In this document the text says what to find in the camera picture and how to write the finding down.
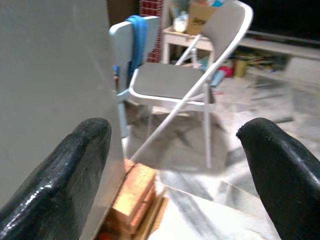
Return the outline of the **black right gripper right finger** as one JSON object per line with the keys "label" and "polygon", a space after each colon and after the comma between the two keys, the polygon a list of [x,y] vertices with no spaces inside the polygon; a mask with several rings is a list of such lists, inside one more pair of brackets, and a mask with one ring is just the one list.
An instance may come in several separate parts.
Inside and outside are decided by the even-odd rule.
{"label": "black right gripper right finger", "polygon": [[266,118],[246,122],[236,136],[281,240],[320,240],[320,160]]}

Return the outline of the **grey fridge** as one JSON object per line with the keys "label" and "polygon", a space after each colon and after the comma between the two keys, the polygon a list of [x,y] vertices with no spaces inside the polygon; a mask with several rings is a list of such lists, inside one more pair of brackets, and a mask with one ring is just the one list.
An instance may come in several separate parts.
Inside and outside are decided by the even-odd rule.
{"label": "grey fridge", "polygon": [[0,209],[81,122],[110,147],[79,240],[94,240],[125,176],[107,0],[0,0]]}

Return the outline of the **orange wooden block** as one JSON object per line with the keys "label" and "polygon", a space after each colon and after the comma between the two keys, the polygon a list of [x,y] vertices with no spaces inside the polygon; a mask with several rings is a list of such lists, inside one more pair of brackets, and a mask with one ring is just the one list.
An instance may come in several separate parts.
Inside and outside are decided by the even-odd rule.
{"label": "orange wooden block", "polygon": [[111,209],[117,220],[124,224],[131,222],[152,188],[155,177],[156,170],[149,166],[141,163],[130,166]]}

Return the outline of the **light wooden board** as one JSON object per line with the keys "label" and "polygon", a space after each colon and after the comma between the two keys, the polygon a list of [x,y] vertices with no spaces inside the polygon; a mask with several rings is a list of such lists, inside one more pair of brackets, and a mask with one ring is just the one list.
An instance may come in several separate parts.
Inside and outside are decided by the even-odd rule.
{"label": "light wooden board", "polygon": [[159,228],[169,202],[169,198],[165,195],[166,190],[164,189],[155,197],[137,233],[131,240],[148,240],[150,234]]}

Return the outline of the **gold can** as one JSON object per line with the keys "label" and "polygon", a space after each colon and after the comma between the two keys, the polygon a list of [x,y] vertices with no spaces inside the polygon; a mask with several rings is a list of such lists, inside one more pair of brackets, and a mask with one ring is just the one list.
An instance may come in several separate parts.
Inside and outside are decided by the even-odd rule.
{"label": "gold can", "polygon": [[234,70],[235,77],[242,78],[245,75],[247,62],[248,61],[244,59],[237,59],[235,61],[235,70]]}

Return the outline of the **white TV stand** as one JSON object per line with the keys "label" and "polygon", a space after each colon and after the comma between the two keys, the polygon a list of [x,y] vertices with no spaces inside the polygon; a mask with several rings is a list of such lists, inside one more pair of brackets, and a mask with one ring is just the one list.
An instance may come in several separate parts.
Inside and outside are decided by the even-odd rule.
{"label": "white TV stand", "polygon": [[257,40],[249,37],[243,38],[239,45],[249,49],[280,54],[288,59],[283,70],[268,72],[267,70],[248,67],[246,69],[247,74],[280,81],[320,85],[320,47],[316,48],[301,45],[300,43],[289,44],[277,41]]}

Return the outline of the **grey folding chair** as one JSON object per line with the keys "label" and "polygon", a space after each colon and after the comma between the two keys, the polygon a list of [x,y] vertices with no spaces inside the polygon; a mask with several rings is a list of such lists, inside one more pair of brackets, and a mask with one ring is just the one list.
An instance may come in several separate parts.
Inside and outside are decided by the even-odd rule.
{"label": "grey folding chair", "polygon": [[[137,68],[129,84],[130,98],[144,106],[170,108],[171,112],[130,157],[136,162],[141,153],[171,123],[184,108],[203,112],[206,166],[211,168],[211,121],[213,98],[211,81],[224,61],[232,54],[249,30],[253,9],[239,0],[228,0],[203,25],[175,65],[144,63]],[[199,68],[182,66],[195,49],[197,42],[206,37],[213,47],[212,63],[205,72]]]}

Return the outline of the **light blue wooden chair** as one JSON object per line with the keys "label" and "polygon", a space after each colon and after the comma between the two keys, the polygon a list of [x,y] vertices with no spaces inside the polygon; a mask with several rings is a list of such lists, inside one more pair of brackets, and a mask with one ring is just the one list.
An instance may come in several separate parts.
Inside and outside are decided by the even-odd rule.
{"label": "light blue wooden chair", "polygon": [[128,67],[132,60],[133,37],[133,27],[128,21],[117,23],[109,29],[113,54],[113,69],[117,76],[116,96],[122,138],[128,135],[125,101],[129,99],[129,84],[131,79],[128,78]]}

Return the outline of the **black television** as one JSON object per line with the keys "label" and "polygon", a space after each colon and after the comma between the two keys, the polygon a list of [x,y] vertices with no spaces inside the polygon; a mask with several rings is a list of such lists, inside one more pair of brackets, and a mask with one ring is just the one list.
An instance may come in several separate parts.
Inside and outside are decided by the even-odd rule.
{"label": "black television", "polygon": [[253,10],[255,32],[320,41],[320,0],[241,0]]}

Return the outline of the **blue cloth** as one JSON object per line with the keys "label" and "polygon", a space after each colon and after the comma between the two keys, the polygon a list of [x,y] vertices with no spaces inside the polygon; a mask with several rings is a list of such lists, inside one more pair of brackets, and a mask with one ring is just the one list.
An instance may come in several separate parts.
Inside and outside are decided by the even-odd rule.
{"label": "blue cloth", "polygon": [[143,62],[148,25],[147,21],[139,15],[131,15],[125,21],[130,22],[133,29],[132,59],[129,63],[127,71],[128,79],[131,79],[135,69],[138,68]]}

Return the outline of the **red lattice panel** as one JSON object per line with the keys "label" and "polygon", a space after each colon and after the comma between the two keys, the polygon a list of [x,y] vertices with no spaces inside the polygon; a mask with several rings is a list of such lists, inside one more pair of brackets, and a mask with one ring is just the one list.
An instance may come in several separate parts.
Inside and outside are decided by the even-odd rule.
{"label": "red lattice panel", "polygon": [[161,60],[161,16],[164,0],[139,0],[139,15],[146,19],[147,34],[144,59],[150,63]]}

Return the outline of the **white side table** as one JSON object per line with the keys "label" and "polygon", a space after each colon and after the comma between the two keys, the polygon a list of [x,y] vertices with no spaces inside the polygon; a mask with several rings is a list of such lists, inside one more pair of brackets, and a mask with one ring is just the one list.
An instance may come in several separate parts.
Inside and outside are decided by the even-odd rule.
{"label": "white side table", "polygon": [[187,47],[187,50],[180,56],[176,65],[182,65],[184,61],[191,57],[197,61],[197,56],[194,55],[196,51],[194,49],[204,50],[209,52],[207,67],[210,67],[214,63],[215,51],[212,42],[209,38],[198,34],[188,35],[185,33],[179,33],[172,31],[173,27],[170,26],[162,31],[162,54],[161,60],[163,64],[170,63],[170,45]]}

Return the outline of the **cardboard box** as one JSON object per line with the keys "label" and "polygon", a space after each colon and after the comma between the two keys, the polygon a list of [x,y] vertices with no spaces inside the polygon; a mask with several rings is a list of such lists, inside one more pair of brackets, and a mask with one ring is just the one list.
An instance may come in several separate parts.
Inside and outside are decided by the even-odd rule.
{"label": "cardboard box", "polygon": [[186,34],[197,35],[201,32],[206,21],[219,7],[212,7],[197,3],[197,0],[188,2],[188,25]]}

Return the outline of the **white plastic bottle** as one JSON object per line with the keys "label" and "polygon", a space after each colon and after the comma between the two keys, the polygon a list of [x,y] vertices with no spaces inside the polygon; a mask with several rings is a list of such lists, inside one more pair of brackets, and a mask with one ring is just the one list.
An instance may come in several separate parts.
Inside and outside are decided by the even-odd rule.
{"label": "white plastic bottle", "polygon": [[178,17],[173,20],[173,29],[175,32],[184,33],[187,30],[189,14],[182,11]]}

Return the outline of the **blue packet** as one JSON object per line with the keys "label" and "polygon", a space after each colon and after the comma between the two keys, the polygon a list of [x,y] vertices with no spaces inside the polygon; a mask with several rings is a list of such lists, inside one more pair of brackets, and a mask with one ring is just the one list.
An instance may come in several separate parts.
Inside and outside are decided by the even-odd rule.
{"label": "blue packet", "polygon": [[225,0],[197,0],[197,3],[205,6],[219,8],[225,3]]}

